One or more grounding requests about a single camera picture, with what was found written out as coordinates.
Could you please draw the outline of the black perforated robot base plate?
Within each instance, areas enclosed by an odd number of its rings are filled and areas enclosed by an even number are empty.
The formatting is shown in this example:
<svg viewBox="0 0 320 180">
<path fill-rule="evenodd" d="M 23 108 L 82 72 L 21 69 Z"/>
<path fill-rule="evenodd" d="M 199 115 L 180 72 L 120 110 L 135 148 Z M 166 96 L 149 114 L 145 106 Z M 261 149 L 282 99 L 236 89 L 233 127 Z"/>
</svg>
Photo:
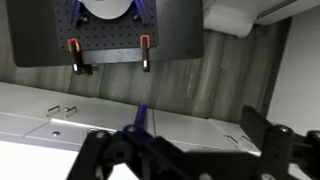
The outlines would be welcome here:
<svg viewBox="0 0 320 180">
<path fill-rule="evenodd" d="M 67 40 L 76 38 L 86 64 L 137 62 L 140 37 L 150 37 L 152 61 L 203 55 L 202 0 L 144 0 L 150 21 L 143 24 L 131 6 L 103 20 L 74 0 L 5 0 L 13 56 L 19 67 L 74 63 Z"/>
</svg>

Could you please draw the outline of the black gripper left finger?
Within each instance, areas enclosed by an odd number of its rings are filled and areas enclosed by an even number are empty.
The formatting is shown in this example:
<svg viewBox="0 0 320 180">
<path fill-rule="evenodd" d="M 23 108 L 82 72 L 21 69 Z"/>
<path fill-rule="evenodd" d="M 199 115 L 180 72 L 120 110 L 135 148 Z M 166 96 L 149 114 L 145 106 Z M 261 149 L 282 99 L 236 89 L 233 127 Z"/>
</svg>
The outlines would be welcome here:
<svg viewBox="0 0 320 180">
<path fill-rule="evenodd" d="M 183 152 L 142 129 L 87 135 L 67 180 L 109 180 L 116 165 L 125 164 L 139 180 L 187 180 Z"/>
</svg>

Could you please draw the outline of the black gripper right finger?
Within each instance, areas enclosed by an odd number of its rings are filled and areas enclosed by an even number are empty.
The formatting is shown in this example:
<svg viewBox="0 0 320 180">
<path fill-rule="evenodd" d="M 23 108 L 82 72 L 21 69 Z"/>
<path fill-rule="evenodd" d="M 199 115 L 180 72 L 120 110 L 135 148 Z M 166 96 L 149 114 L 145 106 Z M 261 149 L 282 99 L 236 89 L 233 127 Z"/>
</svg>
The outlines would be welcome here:
<svg viewBox="0 0 320 180">
<path fill-rule="evenodd" d="M 287 125 L 271 123 L 251 106 L 242 108 L 240 127 L 261 155 L 209 153 L 205 173 L 214 180 L 298 180 L 289 173 L 291 164 L 312 180 L 320 179 L 318 130 L 299 135 Z"/>
</svg>

